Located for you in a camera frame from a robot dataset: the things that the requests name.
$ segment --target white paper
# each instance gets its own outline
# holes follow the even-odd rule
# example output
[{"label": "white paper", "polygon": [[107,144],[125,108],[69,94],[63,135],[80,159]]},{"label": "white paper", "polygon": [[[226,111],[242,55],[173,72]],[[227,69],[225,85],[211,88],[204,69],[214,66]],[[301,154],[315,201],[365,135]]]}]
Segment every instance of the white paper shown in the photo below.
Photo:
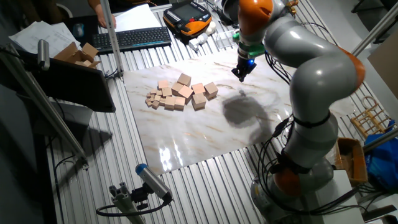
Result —
[{"label": "white paper", "polygon": [[116,16],[116,32],[150,27],[160,27],[160,23],[149,9],[148,4],[136,6]]},{"label": "white paper", "polygon": [[50,57],[56,56],[75,41],[74,38],[73,40],[69,39],[46,22],[34,22],[26,29],[9,38],[32,54],[37,54],[37,43],[39,40],[45,40],[49,43]]},{"label": "white paper", "polygon": [[51,26],[56,31],[58,31],[59,33],[63,34],[65,37],[67,37],[68,39],[74,41],[74,43],[76,43],[77,47],[80,46],[80,42],[76,40],[76,38],[73,36],[73,34],[68,29],[67,25],[65,25],[63,22],[58,23],[58,24],[54,24],[54,25],[51,25]]}]

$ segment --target marble mat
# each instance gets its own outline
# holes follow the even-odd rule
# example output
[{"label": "marble mat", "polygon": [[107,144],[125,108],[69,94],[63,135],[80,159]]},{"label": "marble mat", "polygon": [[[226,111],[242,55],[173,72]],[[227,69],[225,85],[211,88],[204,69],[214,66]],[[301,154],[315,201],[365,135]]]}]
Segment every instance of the marble mat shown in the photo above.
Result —
[{"label": "marble mat", "polygon": [[[289,86],[269,68],[265,57],[244,83],[231,73],[235,50],[124,73],[127,95],[136,120],[148,165],[156,174],[189,166],[242,147],[265,141],[276,125],[291,113]],[[290,74],[295,69],[286,67]],[[191,85],[214,82],[218,96],[206,108],[194,111],[157,110],[145,104],[146,94],[158,80],[172,86],[181,73],[192,77]],[[355,112],[350,98],[331,106],[337,117]]]}]

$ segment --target person's arm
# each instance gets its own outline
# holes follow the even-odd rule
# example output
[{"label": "person's arm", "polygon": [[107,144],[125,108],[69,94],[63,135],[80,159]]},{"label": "person's arm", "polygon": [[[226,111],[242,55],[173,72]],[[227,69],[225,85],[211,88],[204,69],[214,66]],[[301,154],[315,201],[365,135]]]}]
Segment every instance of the person's arm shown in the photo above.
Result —
[{"label": "person's arm", "polygon": [[[106,22],[105,22],[104,12],[102,11],[101,1],[100,0],[88,0],[88,4],[95,11],[95,14],[97,14],[98,23],[100,24],[100,26],[106,28]],[[112,20],[113,20],[114,27],[116,28],[116,19],[114,18],[113,15],[112,15]]]}]

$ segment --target black keyboard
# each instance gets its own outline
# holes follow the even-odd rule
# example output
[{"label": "black keyboard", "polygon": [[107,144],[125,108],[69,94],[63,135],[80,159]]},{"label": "black keyboard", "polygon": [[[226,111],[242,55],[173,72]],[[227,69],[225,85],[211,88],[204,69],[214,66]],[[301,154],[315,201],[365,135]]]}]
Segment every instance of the black keyboard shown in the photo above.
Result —
[{"label": "black keyboard", "polygon": [[[120,51],[148,49],[170,45],[172,40],[167,27],[153,27],[117,32]],[[99,53],[112,52],[108,34],[93,35],[93,46]]]}]

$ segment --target computer monitor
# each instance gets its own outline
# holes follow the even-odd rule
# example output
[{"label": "computer monitor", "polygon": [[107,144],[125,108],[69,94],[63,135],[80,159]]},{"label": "computer monitor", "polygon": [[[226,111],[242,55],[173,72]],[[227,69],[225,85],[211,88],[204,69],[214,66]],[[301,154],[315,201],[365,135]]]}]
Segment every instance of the computer monitor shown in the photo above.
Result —
[{"label": "computer monitor", "polygon": [[[18,50],[18,53],[27,65],[37,64],[37,54],[22,50]],[[47,96],[78,103],[97,112],[116,111],[108,84],[100,70],[50,58],[47,71],[33,70],[32,74]]]}]

